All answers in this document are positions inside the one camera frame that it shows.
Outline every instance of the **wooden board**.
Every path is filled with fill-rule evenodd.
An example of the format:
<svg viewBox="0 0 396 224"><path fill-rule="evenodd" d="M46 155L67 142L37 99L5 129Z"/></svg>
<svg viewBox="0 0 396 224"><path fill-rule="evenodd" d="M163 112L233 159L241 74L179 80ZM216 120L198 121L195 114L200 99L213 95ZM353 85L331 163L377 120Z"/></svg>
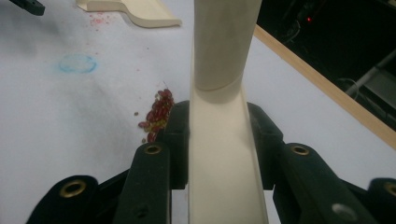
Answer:
<svg viewBox="0 0 396 224"><path fill-rule="evenodd" d="M337 104L343 107L345 111L357 119L362 125L396 150L396 132L388 125L338 89L321 73L291 52L274 37L264 31L259 25L256 25L254 35L260 39L263 44L279 55L279 57L294 67L300 74L326 93Z"/></svg>

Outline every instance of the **blue stain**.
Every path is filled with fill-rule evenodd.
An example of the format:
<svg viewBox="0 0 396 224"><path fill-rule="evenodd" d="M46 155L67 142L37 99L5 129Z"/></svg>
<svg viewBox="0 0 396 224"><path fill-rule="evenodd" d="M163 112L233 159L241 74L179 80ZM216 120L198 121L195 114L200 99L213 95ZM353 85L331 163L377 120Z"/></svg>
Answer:
<svg viewBox="0 0 396 224"><path fill-rule="evenodd" d="M93 57L83 54L70 54L64 56L59 62L59 69L65 73L86 74L96 68Z"/></svg>

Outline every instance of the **red debris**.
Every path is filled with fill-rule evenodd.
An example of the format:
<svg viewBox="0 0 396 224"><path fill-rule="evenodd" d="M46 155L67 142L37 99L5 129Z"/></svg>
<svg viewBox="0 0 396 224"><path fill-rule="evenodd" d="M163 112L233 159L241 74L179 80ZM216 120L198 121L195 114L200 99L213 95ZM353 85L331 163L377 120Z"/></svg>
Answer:
<svg viewBox="0 0 396 224"><path fill-rule="evenodd" d="M169 113L174 104L172 92L168 89L158 91L158 93L155 94L155 102L146 115L146 120L137 124L137 126L148 133L148 142L154 142L158 132L165 128L169 119Z"/></svg>

